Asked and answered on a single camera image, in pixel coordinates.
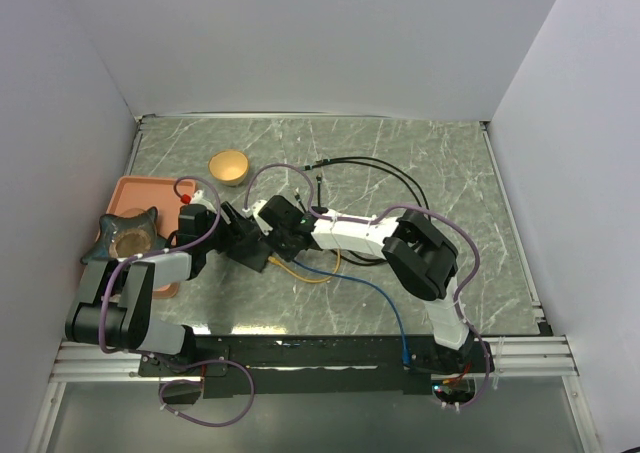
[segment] gold bowl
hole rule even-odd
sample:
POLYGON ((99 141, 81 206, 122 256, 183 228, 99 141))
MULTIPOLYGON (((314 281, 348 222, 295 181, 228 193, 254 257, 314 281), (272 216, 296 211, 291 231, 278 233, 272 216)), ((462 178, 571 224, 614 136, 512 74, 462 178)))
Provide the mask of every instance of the gold bowl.
POLYGON ((209 171, 223 185, 238 186, 249 173, 249 158, 239 150, 222 150, 209 160, 209 171))

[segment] robotic arm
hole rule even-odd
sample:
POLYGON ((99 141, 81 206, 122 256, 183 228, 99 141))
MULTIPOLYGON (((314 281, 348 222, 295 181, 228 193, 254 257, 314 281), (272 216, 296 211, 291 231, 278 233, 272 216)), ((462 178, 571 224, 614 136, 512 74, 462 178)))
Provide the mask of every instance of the robotic arm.
MULTIPOLYGON (((227 220, 219 221, 214 233, 197 246, 186 251, 165 250, 165 254, 133 262, 119 276, 115 291, 120 297, 117 302, 109 303, 104 320, 108 346, 160 353, 181 364, 218 358, 250 364, 254 376, 260 376, 263 392, 309 391, 309 388, 363 391, 375 384, 377 389, 429 394, 428 382, 419 375, 462 373, 469 366, 471 372, 485 371, 483 348, 489 351, 489 346, 474 341, 468 326, 455 311, 453 292, 457 286, 458 252, 421 213, 407 210, 402 216, 388 217, 377 224, 371 224, 373 218, 359 224, 335 221, 339 214, 325 208, 316 212, 333 220, 319 219, 282 196, 256 202, 250 211, 245 211, 249 218, 228 204, 223 204, 218 213, 206 203, 190 204, 181 209, 177 245, 201 238, 222 212, 227 220), (403 365, 397 361, 397 337, 375 337, 375 340, 372 337, 296 337, 293 340, 291 337, 196 337, 188 326, 167 323, 151 315, 153 290, 196 277, 211 250, 261 271, 272 251, 290 261, 307 249, 345 249, 385 258, 403 287, 426 302, 434 335, 411 337, 414 354, 409 373, 413 374, 403 372, 403 365), (377 368, 357 370, 372 365, 377 368), (326 368, 328 366, 351 368, 338 371, 326 368), (282 376, 274 376, 273 370, 268 370, 280 367, 302 370, 287 373, 288 381, 283 381, 282 376), (300 381, 291 380, 294 374, 300 381), (362 380, 364 376, 368 378, 366 381, 362 380)), ((117 260, 96 260, 87 266, 65 324, 69 340, 98 343, 99 325, 103 321, 102 297, 117 264, 117 260)), ((209 371, 218 382, 226 375, 224 368, 207 367, 209 371)), ((141 363, 143 376, 174 373, 157 361, 141 363)), ((233 383, 233 375, 228 381, 231 382, 228 390, 221 389, 219 383, 207 390, 205 382, 205 398, 234 391, 237 384, 233 383)))
MULTIPOLYGON (((323 216, 339 213, 316 209, 323 216)), ((302 212, 282 196, 258 201, 251 214, 265 235, 267 244, 286 261, 306 249, 342 249, 385 258, 398 280, 413 296, 426 303, 437 344, 464 355, 473 335, 458 317, 453 303, 457 288, 458 250, 424 215, 406 211, 368 223, 319 219, 302 212)))

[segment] marble tabletop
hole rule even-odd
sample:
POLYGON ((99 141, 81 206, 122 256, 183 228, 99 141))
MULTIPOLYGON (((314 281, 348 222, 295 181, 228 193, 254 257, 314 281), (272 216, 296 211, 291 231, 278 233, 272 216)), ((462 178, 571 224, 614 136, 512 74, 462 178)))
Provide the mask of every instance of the marble tabletop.
MULTIPOLYGON (((433 122, 379 118, 145 118, 132 174, 211 179, 208 162, 222 149, 247 153, 252 171, 275 162, 305 165, 316 159, 361 155, 389 161, 409 172, 430 207, 474 238, 481 267, 463 293, 465 312, 485 334, 538 334, 531 294, 517 252, 505 202, 477 122, 433 122)), ((322 169, 323 205, 371 215, 398 202, 413 202, 396 178, 356 165, 322 169)), ((308 187, 295 172, 270 170, 252 190, 251 201, 282 194, 293 201, 308 187)), ((245 185, 219 186, 238 210, 245 185)), ((455 232, 438 224, 458 247, 459 278, 472 255, 455 232)), ((331 270, 335 257, 309 251, 303 263, 331 270)), ((379 285, 394 300, 409 334, 432 332, 424 302, 408 294, 388 265, 344 264, 341 272, 379 285)), ((181 284, 171 299, 154 300, 153 312, 174 323, 213 334, 397 334, 391 308, 372 288, 333 279, 313 285, 267 265, 262 274, 212 252, 198 278, 181 284)))

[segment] gray star-shaped dish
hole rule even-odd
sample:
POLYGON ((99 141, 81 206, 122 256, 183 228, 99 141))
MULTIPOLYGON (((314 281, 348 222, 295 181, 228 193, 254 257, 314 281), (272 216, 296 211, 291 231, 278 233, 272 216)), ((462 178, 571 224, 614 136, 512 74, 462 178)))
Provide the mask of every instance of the gray star-shaped dish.
POLYGON ((80 263, 86 265, 99 258, 127 258, 137 253, 164 248, 166 239, 157 234, 158 209, 152 206, 147 211, 130 218, 105 214, 100 217, 100 236, 87 251, 80 263))

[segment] white side panel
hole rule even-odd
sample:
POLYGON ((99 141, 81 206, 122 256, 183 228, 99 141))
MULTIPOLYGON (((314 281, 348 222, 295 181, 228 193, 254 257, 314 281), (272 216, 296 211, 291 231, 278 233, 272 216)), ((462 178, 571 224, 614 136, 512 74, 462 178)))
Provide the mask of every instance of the white side panel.
POLYGON ((640 0, 558 0, 490 129, 607 452, 640 444, 638 58, 640 0))
POLYGON ((135 122, 67 0, 0 0, 2 451, 21 452, 135 122))
POLYGON ((136 115, 489 119, 554 0, 71 0, 136 115))

